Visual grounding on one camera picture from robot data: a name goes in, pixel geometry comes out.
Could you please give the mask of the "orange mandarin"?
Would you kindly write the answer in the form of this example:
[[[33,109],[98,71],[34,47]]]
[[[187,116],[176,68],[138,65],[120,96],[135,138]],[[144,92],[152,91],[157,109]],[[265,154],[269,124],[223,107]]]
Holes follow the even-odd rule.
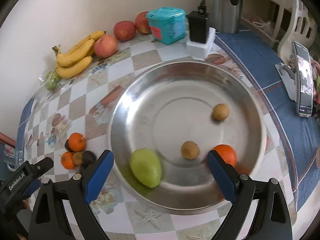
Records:
[[[61,165],[67,170],[73,170],[76,168],[72,152],[65,152],[61,155]]]
[[[86,139],[81,133],[72,133],[68,138],[68,146],[73,152],[81,152],[86,148]]]
[[[236,166],[237,163],[237,155],[235,150],[226,144],[219,144],[213,148],[220,157],[225,161],[225,163],[232,165],[233,167]]]

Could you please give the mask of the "bottom yellow banana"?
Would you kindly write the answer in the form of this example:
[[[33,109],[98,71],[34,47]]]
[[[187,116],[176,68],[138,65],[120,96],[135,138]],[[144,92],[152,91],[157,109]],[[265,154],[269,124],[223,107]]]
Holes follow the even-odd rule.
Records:
[[[87,56],[71,67],[61,67],[57,64],[55,72],[61,78],[70,79],[83,72],[92,63],[92,60],[92,56]]]

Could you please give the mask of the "middle yellow banana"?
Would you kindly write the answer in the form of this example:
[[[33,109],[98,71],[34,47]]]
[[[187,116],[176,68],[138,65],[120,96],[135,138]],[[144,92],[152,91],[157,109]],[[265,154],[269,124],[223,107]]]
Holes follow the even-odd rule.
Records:
[[[72,52],[71,54],[62,54],[60,52],[61,46],[54,46],[52,49],[56,55],[57,64],[61,67],[71,67],[74,64],[78,63],[81,59],[83,59],[88,52],[94,46],[95,40],[90,39],[86,41],[80,48],[76,49],[76,51]]]

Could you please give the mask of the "white phone stand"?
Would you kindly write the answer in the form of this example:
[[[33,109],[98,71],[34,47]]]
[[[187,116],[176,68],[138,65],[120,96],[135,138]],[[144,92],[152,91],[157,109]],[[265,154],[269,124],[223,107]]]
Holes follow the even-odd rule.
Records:
[[[282,79],[290,100],[297,101],[296,75],[293,70],[284,63],[275,65],[275,68]]]

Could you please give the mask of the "left pale red apple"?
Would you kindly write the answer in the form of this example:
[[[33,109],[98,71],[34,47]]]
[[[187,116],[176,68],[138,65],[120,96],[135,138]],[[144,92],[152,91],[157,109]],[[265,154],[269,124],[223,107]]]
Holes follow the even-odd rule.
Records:
[[[114,36],[103,35],[94,44],[94,52],[98,57],[107,58],[118,51],[118,41]]]

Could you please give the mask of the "smartphone on stand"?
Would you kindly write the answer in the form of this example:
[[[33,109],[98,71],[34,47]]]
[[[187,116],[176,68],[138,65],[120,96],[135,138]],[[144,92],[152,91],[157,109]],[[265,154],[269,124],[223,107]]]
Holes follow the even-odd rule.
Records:
[[[313,106],[313,75],[309,51],[300,43],[292,42],[296,68],[296,111],[300,117],[309,118]]]

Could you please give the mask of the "top yellow banana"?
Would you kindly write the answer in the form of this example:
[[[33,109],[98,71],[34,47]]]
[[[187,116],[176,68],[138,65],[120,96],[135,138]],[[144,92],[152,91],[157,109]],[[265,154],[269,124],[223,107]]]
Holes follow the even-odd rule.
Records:
[[[79,41],[75,46],[73,46],[66,54],[69,55],[75,52],[77,49],[79,49],[83,44],[85,44],[90,39],[93,39],[95,41],[99,40],[99,38],[101,38],[105,34],[106,34],[106,31],[102,31],[102,30],[91,33],[90,35],[86,36],[81,41]]]

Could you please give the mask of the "bag of green fruits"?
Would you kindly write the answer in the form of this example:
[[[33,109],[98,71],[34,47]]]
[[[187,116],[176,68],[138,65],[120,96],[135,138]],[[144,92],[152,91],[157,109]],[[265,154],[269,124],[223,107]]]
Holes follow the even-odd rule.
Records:
[[[61,77],[55,70],[44,72],[39,77],[40,84],[44,86],[48,91],[54,91],[60,84]]]

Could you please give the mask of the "steel thermos kettle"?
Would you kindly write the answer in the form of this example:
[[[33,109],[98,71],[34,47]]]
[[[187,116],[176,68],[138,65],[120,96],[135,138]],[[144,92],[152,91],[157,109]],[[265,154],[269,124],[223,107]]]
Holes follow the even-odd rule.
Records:
[[[216,32],[234,34],[238,31],[242,0],[206,0],[209,26]]]

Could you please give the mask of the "right red apple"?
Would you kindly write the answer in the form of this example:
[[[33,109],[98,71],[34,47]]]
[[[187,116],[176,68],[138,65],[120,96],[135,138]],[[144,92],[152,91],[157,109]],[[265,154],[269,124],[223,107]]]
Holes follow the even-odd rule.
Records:
[[[137,30],[141,33],[141,34],[150,34],[151,30],[148,24],[148,20],[146,18],[148,11],[144,11],[141,12],[137,15],[136,19],[135,19],[135,25]]]

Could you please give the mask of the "large steel bowl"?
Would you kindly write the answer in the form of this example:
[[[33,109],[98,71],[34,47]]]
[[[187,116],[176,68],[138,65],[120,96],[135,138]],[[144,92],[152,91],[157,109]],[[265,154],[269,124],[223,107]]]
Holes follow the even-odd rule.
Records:
[[[212,118],[224,103],[229,116]],[[237,77],[210,63],[168,61],[138,75],[122,91],[114,107],[108,135],[114,171],[121,184],[149,207],[175,215],[197,215],[224,202],[211,175],[207,153],[219,144],[231,146],[238,171],[255,175],[266,149],[262,110],[252,91]],[[183,158],[181,146],[195,142],[200,155]],[[161,183],[152,189],[130,170],[131,154],[140,148],[155,152],[161,162]]]

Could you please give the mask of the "teal plastic container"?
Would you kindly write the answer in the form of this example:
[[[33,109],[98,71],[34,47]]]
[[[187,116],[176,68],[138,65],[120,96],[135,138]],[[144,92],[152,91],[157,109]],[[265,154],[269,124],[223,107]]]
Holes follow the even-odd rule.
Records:
[[[162,7],[146,14],[149,28],[155,39],[172,44],[185,37],[185,11],[180,8]]]

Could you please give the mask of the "green mango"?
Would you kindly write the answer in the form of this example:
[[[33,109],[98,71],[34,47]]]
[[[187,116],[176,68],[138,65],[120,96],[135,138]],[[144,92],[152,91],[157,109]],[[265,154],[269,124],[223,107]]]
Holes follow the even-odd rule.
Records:
[[[148,148],[135,150],[131,154],[130,169],[143,185],[154,188],[161,183],[162,165],[157,154]]]

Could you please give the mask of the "black power adapter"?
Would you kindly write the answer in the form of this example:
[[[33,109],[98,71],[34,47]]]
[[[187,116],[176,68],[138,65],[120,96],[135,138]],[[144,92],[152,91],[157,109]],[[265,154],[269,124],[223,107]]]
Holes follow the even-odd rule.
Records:
[[[189,23],[189,37],[193,42],[205,44],[209,34],[208,13],[205,5],[198,6],[186,18]]]

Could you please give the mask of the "middle red apple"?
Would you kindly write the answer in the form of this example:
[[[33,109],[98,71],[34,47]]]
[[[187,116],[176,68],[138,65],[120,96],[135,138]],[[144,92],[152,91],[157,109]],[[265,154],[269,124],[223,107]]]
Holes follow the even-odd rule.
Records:
[[[133,39],[136,35],[136,26],[131,21],[121,21],[114,26],[114,36],[120,41],[125,42]]]

